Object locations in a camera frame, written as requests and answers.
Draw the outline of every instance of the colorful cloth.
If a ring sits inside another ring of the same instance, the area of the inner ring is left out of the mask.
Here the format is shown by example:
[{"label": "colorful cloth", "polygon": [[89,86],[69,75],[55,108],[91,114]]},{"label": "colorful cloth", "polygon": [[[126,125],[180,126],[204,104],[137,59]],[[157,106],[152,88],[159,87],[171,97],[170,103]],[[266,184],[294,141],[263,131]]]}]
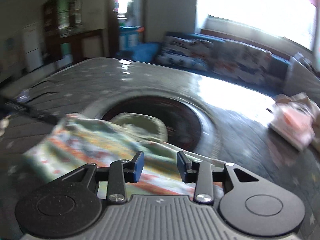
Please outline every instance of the colorful cloth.
[{"label": "colorful cloth", "polygon": [[[181,149],[165,142],[142,139],[137,141],[121,132],[111,122],[88,119],[80,114],[68,114],[40,144],[24,155],[32,167],[47,181],[54,180],[85,163],[109,166],[120,159],[131,160],[137,151],[145,154],[145,166],[137,184],[126,184],[131,194],[189,195],[194,183],[184,184],[176,166],[176,155]],[[186,152],[190,160],[206,158]],[[207,158],[222,167],[223,162]],[[223,195],[216,183],[217,195]],[[107,183],[100,183],[98,197],[105,198]]]}]

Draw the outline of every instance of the blue object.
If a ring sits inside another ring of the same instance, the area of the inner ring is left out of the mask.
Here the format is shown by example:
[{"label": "blue object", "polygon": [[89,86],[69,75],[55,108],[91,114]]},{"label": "blue object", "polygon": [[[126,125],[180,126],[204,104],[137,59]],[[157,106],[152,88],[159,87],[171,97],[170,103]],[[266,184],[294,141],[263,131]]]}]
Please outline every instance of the blue object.
[{"label": "blue object", "polygon": [[160,47],[161,43],[159,42],[142,43],[133,48],[118,52],[116,57],[119,59],[151,63],[158,54]]},{"label": "blue object", "polygon": [[289,61],[276,55],[272,55],[271,62],[269,64],[268,74],[285,79]]},{"label": "blue object", "polygon": [[141,177],[141,173],[144,166],[144,153],[141,152],[139,157],[135,160],[134,172],[133,172],[133,182],[136,183]]},{"label": "blue object", "polygon": [[137,46],[139,42],[138,30],[141,27],[119,27],[119,46],[120,50],[126,50]]}]

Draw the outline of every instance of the white refrigerator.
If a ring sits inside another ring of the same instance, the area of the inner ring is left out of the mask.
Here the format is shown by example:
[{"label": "white refrigerator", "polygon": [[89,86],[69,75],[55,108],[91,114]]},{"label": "white refrigerator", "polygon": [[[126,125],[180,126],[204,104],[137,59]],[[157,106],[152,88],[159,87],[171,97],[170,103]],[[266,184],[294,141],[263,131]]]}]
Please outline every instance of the white refrigerator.
[{"label": "white refrigerator", "polygon": [[37,25],[32,24],[23,28],[22,39],[27,61],[27,71],[31,72],[43,65]]}]

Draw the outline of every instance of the sofa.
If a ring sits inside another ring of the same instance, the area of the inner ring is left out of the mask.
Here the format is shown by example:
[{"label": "sofa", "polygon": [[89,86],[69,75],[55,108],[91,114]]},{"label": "sofa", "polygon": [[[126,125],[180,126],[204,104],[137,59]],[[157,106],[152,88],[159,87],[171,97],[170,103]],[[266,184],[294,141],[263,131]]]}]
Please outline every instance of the sofa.
[{"label": "sofa", "polygon": [[140,44],[117,58],[213,77],[268,96],[283,93],[289,61],[245,43],[195,33],[167,32],[162,43]]}]

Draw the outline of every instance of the ribbed gray plate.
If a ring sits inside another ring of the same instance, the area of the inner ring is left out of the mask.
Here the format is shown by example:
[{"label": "ribbed gray plate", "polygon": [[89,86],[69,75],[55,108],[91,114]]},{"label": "ribbed gray plate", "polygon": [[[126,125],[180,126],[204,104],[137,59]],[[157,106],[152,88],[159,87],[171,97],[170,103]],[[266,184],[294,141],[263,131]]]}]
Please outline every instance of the ribbed gray plate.
[{"label": "ribbed gray plate", "polygon": [[[38,238],[30,235],[22,238],[22,240],[36,239]],[[231,229],[212,207],[196,204],[190,201],[188,196],[134,195],[124,205],[110,206],[93,227],[68,239],[245,240],[257,238],[245,236]],[[295,235],[275,239],[299,240]]]}]

